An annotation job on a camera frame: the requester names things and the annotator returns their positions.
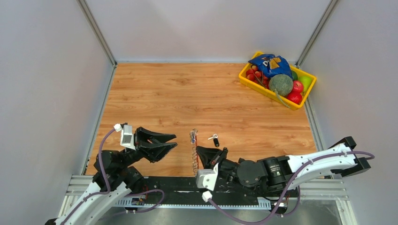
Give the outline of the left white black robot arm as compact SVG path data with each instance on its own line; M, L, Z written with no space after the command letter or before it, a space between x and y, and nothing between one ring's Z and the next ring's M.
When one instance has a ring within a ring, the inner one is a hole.
M123 150L103 150L105 140L114 132L120 133ZM101 141L94 164L97 173L91 183L69 210L46 224L93 225L129 194L146 195L144 177L133 164L141 159L150 163L162 160L177 146L172 141L175 138L175 134L153 132L143 127L133 129L127 123L115 124Z

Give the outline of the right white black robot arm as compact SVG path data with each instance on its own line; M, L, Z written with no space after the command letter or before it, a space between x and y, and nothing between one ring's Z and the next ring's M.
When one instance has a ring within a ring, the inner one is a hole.
M214 190L219 179L240 184L249 189L281 195L300 184L321 176L339 174L342 177L364 173L371 168L373 155L355 151L356 142L345 137L326 150L305 154L268 157L257 161L227 159L227 149L196 147L203 169L198 170L198 188Z

